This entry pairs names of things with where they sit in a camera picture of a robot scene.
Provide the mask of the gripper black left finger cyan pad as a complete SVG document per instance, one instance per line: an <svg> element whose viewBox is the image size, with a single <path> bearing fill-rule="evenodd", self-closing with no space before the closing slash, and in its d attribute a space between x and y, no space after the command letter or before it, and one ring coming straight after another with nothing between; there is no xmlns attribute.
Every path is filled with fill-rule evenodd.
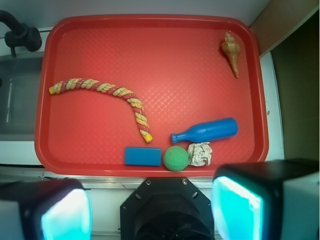
<svg viewBox="0 0 320 240"><path fill-rule="evenodd" d="M2 240L89 240L92 204L76 179L0 185Z"/></svg>

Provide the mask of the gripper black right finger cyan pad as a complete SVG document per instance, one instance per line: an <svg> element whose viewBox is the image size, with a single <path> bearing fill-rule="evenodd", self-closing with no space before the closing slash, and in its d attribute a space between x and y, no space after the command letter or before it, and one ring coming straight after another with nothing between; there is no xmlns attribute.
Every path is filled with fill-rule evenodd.
<svg viewBox="0 0 320 240"><path fill-rule="evenodd" d="M296 158L221 165L211 209L224 240L317 240L320 164Z"/></svg>

